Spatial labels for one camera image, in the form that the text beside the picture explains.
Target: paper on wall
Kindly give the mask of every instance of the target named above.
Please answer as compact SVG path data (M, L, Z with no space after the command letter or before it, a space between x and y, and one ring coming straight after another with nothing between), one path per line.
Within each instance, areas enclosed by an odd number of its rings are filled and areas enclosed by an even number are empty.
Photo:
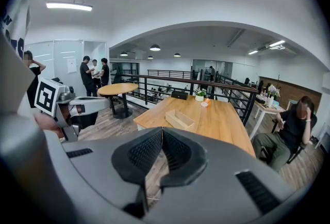
M77 72L76 58L67 59L68 73Z

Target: man in black shirt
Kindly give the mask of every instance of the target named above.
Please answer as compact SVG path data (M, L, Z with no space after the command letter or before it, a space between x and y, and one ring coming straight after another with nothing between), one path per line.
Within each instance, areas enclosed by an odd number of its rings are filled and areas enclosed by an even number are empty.
M101 63L102 63L101 85L106 86L106 85L108 85L109 75L110 75L110 70L109 70L109 67L107 65L108 60L106 58L102 58Z
M290 110L277 113L276 119L280 131L275 134L256 135L253 142L256 157L260 157L262 146L272 148L274 152L268 165L278 172L288 161L291 153L297 151L300 143L309 142L311 129L317 120L313 113L314 106L307 96L302 97Z
M87 96L90 97L91 94L93 93L93 97L96 97L97 96L96 86L94 86L94 82L91 74L91 72L94 71L94 68L89 69L89 67L87 66L89 60L90 60L89 56L84 57L83 62L80 65L80 75L83 81L82 83L86 88Z
M35 107L35 97L38 88L38 75L45 70L46 66L42 63L39 63L33 60L32 52L26 51L24 52L23 62L26 66L30 67L32 63L36 64L38 67L31 67L30 70L32 73L35 74L35 78L33 79L32 83L30 84L29 88L27 89L27 97L29 98L30 107Z

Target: wooden table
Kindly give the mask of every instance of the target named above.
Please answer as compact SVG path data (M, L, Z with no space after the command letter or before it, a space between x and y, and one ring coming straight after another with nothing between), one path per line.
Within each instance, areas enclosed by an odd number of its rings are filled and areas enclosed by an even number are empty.
M113 117L117 119L124 119L129 117L133 113L132 110L128 109L127 107L126 93L134 91L135 89L138 89L138 87L139 86L137 84L130 83L113 84L101 87L98 90L98 93L103 97L110 98L110 106L112 109ZM116 112L113 105L113 95L117 94L122 94L124 108L120 108Z
M259 116L259 119L258 119L256 125L254 126L254 128L253 128L253 130L250 134L250 139L252 139L254 137L254 135L256 134L256 132L257 132L262 120L263 120L263 117L265 116L266 113L276 115L277 113L285 111L285 109L282 108L282 107L279 107L279 109L276 109L276 108L273 108L273 107L271 107L271 108L270 107L265 107L263 104L260 104L257 101L254 102L254 105L258 107L258 111L257 111L254 118L255 119L257 118L260 110L261 110L261 114Z
M177 109L198 123L197 134L234 144L255 157L249 136L231 103L211 100L211 105L202 107L195 97L187 100L168 97L134 119L138 129L165 126L172 127L165 113Z

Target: wooden box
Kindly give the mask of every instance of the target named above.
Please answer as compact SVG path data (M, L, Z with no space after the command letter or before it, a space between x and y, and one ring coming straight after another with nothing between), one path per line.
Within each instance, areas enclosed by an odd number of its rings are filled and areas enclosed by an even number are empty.
M190 132L197 130L196 122L176 109L166 112L165 119L176 129Z

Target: man in white shirt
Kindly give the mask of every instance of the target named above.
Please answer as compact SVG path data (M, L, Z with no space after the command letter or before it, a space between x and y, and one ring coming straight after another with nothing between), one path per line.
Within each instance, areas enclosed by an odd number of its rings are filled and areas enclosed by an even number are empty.
M93 59L92 64L93 64L93 68L95 69L94 71L91 72L93 82L97 88L100 88L101 87L101 73L100 73L100 68L97 65L97 60Z

